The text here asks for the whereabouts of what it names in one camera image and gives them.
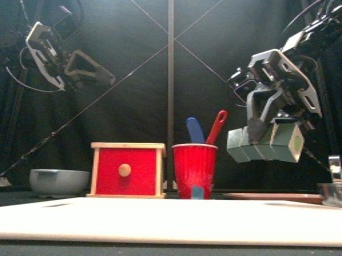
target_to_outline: metal pole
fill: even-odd
[[[174,19],[174,3],[168,0],[168,110],[166,110],[166,190],[172,190],[173,186],[173,77],[174,77],[174,39],[173,39],[173,22]]]

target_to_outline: white table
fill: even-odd
[[[288,201],[85,197],[0,216],[3,240],[342,247],[342,209]]]

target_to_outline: utensil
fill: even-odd
[[[197,122],[197,119],[194,117],[189,117],[186,119],[185,124],[186,124],[186,130],[188,130],[188,134],[189,134],[190,143],[204,144],[205,139],[204,139],[204,135],[202,135],[202,131],[201,131],[201,127]]]
[[[210,128],[210,132],[209,132],[206,141],[205,141],[205,143],[209,144],[209,145],[214,144],[221,126],[222,126],[222,124],[225,122],[225,119],[227,119],[227,116],[228,116],[228,112],[225,110],[220,110],[218,113],[217,113],[212,128]]]

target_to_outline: wire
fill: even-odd
[[[287,29],[291,27],[291,25],[295,23],[295,21],[304,15],[307,14],[307,12],[317,5],[323,2],[324,0],[316,0],[313,3],[311,3],[305,9],[293,17],[293,19],[291,20],[291,22],[288,23],[288,25],[285,26],[285,28],[283,29],[284,33],[287,31]]]
[[[13,75],[13,73],[10,72],[10,69],[7,68],[7,66],[5,66],[5,71],[6,73],[9,74],[9,76],[13,78],[13,80],[22,86],[25,87],[26,89],[29,90],[33,90],[33,91],[37,91],[37,92],[42,92],[42,93],[53,93],[53,92],[58,92],[61,91],[61,89],[56,90],[56,91],[45,91],[45,90],[39,90],[39,89],[35,89],[30,86],[27,86],[26,84],[23,84]]]
[[[19,5],[21,5],[21,10],[22,10],[22,13],[23,13],[25,21],[26,21],[26,26],[29,28],[31,28],[30,23],[29,23],[29,19],[27,19],[27,15],[26,15],[26,8],[25,8],[23,0],[19,0]]]
[[[82,19],[84,19],[84,9],[82,9],[80,0],[77,0],[77,4],[78,4],[78,9],[80,9],[80,18],[78,18],[78,22],[77,22],[77,29],[78,29],[82,24]]]
[[[22,47],[21,50],[19,50],[19,53],[18,53],[18,62],[19,62],[21,68],[22,68],[23,70],[29,70],[29,69],[25,67],[23,63],[22,63],[22,52],[23,52],[23,50],[27,50],[27,47]]]

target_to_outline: red plastic cup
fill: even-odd
[[[209,199],[217,147],[186,143],[172,149],[178,198],[190,199],[193,191],[201,191],[202,199]]]

